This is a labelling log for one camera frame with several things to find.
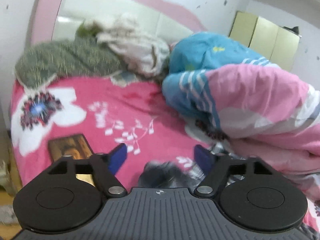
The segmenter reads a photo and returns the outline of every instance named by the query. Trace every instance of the blue blanket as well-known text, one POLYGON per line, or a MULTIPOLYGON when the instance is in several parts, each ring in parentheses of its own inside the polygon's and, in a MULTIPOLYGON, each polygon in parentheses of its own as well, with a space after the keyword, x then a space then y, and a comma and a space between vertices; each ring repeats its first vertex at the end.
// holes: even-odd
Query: blue blanket
POLYGON ((227 64, 279 67, 252 49, 226 36, 200 32, 181 40, 170 56, 169 73, 218 69, 227 64))

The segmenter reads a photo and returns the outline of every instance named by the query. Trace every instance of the green fuzzy blanket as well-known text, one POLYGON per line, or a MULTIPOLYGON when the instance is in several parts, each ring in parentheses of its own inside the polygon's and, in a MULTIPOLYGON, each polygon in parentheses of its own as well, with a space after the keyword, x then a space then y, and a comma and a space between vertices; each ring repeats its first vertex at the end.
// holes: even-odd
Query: green fuzzy blanket
POLYGON ((85 33, 82 28, 75 41, 51 41, 27 49, 15 66, 20 84, 37 90, 60 77, 110 76, 126 69, 107 46, 96 44, 92 37, 96 33, 85 33))

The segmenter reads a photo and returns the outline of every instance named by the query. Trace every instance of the pink bedsheet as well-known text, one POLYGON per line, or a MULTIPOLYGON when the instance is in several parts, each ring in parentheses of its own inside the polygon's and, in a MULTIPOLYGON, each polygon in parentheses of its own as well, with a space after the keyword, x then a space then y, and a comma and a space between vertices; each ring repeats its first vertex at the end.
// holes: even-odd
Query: pink bedsheet
POLYGON ((84 134, 96 153, 126 143, 128 158, 116 176, 127 189, 137 185, 151 160, 172 161, 182 169, 191 166, 198 142, 187 135, 185 122, 165 104, 157 85, 141 82, 121 88, 109 79, 82 77, 60 80, 47 92, 28 101, 23 88, 14 87, 12 142, 23 185, 51 164, 49 140, 77 133, 84 134))

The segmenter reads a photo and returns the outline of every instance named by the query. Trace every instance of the ridged surface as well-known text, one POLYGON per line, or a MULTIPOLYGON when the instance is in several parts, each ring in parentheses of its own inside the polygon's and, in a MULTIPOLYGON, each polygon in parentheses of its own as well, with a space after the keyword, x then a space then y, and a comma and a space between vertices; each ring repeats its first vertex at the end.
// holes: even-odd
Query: ridged surface
POLYGON ((72 232, 41 235, 22 231, 16 240, 308 240, 299 230, 260 234, 228 221, 215 203, 190 195, 185 188, 134 188, 119 199, 107 201, 91 222, 72 232))

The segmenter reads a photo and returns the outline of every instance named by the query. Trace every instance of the circular black pad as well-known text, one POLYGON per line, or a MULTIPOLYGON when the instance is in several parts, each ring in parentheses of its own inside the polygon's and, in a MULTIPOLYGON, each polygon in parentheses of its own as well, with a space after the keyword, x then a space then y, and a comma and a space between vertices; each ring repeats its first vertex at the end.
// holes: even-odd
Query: circular black pad
POLYGON ((76 228, 98 213, 102 196, 94 186, 60 176, 39 177, 17 194, 13 206, 22 227, 58 233, 76 228))
POLYGON ((305 195, 288 181, 254 175, 223 189, 220 206, 239 225, 274 232, 298 226, 308 203, 305 195))

